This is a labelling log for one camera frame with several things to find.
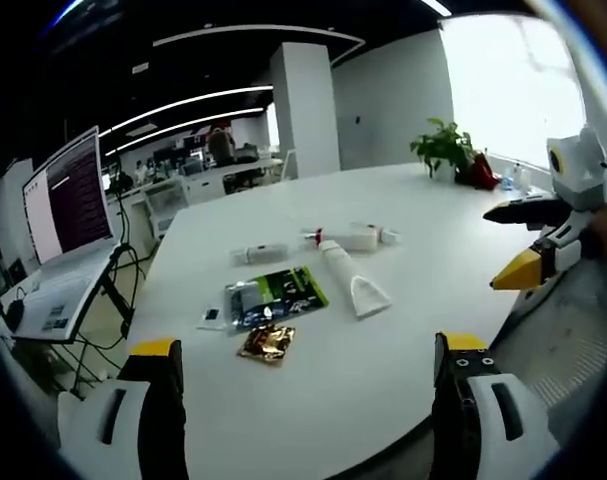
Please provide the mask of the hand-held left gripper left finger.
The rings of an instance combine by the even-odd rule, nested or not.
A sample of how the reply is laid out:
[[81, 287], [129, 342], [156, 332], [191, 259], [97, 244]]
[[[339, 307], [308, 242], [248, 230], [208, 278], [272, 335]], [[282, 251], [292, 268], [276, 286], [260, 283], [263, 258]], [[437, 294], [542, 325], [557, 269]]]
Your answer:
[[59, 394], [59, 454], [80, 479], [187, 479], [181, 341], [133, 347], [83, 399]]

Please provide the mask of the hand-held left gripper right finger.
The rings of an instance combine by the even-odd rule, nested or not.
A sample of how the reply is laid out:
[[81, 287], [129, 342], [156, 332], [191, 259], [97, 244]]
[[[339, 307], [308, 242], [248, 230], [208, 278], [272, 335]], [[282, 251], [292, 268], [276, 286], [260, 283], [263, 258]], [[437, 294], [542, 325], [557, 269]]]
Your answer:
[[472, 334], [435, 335], [432, 479], [533, 479], [559, 450], [542, 401]]

